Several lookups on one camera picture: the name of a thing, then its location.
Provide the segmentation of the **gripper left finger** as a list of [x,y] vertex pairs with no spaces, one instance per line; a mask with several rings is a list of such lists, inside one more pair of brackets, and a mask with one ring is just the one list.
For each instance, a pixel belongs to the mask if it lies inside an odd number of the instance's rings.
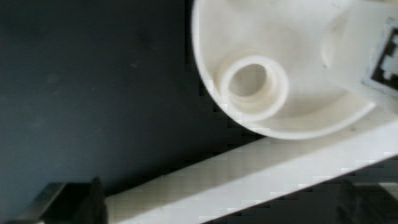
[[49,183],[10,224],[108,224],[99,179]]

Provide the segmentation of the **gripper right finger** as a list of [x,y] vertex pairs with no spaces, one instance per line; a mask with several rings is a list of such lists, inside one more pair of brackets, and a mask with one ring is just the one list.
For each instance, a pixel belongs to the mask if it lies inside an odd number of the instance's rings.
[[396,182],[341,183],[335,224],[398,224]]

